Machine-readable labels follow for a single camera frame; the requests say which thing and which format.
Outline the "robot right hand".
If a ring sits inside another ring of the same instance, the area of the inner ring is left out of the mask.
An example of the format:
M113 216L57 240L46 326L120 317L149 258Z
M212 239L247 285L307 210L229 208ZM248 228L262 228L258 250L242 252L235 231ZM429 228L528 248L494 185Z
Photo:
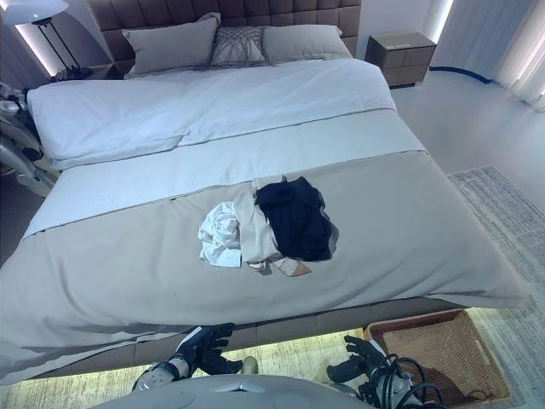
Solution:
M387 355L374 341L346 335L344 337L347 360L335 366L327 366L326 374L334 383L345 383L365 375L369 380L386 364Z

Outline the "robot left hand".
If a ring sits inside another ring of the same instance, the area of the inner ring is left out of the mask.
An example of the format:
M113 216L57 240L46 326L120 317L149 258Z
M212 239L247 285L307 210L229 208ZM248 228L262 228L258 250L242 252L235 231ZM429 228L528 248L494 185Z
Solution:
M236 374L243 368L243 362L221 355L234 328L233 323L197 326L181 341L172 358L186 362L189 377L197 369L208 375Z

